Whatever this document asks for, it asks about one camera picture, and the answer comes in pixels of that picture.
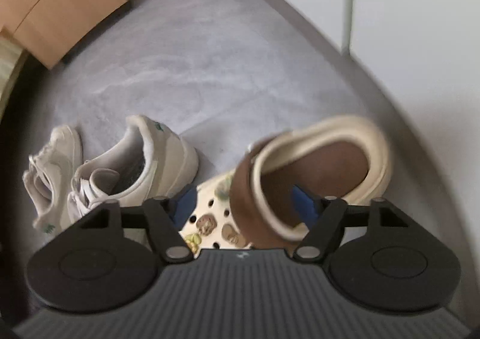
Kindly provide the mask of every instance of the gray floor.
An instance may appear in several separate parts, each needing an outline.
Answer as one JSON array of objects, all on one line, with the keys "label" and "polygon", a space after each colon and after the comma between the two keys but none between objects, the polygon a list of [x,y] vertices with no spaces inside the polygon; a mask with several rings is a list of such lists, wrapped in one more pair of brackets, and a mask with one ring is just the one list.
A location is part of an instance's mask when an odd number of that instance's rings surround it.
[{"label": "gray floor", "polygon": [[[78,126],[89,159],[122,137],[125,116],[145,114],[198,149],[201,182],[233,168],[249,143],[270,133],[336,114],[375,119],[339,72],[263,0],[133,0],[126,16],[67,65],[21,81],[0,126],[8,158],[1,230],[6,253],[17,252],[11,267],[18,276],[44,243],[31,228],[34,207],[22,171],[58,124]],[[402,159],[386,196],[437,233]]]}]

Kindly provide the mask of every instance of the brown insole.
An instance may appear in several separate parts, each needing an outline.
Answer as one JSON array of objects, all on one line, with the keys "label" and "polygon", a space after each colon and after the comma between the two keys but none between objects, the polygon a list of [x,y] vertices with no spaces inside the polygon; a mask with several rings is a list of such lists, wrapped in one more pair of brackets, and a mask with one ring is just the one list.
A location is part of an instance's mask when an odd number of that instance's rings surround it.
[{"label": "brown insole", "polygon": [[294,227],[301,222],[291,204],[294,185],[323,197],[342,197],[362,183],[368,169],[361,148],[346,141],[335,142],[262,175],[262,190],[276,216]]}]

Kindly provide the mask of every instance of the black circular disc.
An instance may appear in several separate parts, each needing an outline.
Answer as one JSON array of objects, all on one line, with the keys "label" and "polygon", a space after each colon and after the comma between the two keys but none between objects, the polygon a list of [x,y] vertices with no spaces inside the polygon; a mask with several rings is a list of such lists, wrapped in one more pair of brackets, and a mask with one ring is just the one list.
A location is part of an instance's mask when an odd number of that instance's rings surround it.
[{"label": "black circular disc", "polygon": [[157,275],[155,256],[132,240],[106,236],[83,231],[54,239],[28,262],[31,290],[44,304],[76,313],[113,309],[140,296]]},{"label": "black circular disc", "polygon": [[404,229],[361,237],[334,252],[328,270],[336,287],[386,311],[422,311],[448,302],[460,278],[458,259],[433,236],[418,239]]}]

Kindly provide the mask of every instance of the baseboard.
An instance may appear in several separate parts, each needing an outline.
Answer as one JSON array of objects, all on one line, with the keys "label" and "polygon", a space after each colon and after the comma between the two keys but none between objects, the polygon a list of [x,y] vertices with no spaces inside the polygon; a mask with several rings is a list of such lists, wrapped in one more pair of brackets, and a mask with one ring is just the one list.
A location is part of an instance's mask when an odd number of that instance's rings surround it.
[{"label": "baseboard", "polygon": [[428,152],[372,76],[350,56],[348,51],[341,55],[308,20],[285,0],[264,1],[295,27],[323,55],[327,62],[342,74],[376,116],[376,122],[388,135],[438,214],[442,239],[455,252],[462,266],[459,292],[465,306],[466,323],[470,326],[477,326],[480,324],[480,316],[477,313],[480,310],[480,291],[473,254],[467,240],[459,206],[455,203],[447,184],[443,181]]}]

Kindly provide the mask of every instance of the green logo on sneaker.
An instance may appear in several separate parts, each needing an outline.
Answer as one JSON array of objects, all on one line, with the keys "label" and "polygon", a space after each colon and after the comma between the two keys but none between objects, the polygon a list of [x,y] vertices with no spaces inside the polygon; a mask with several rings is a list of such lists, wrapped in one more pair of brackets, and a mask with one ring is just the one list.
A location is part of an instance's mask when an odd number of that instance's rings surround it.
[{"label": "green logo on sneaker", "polygon": [[52,224],[49,224],[45,227],[45,229],[43,230],[44,233],[52,233],[55,229],[55,226],[52,225]]},{"label": "green logo on sneaker", "polygon": [[163,128],[162,128],[162,126],[160,125],[160,123],[157,123],[156,121],[155,121],[155,127],[156,127],[159,131],[162,131],[162,132],[164,131]]}]

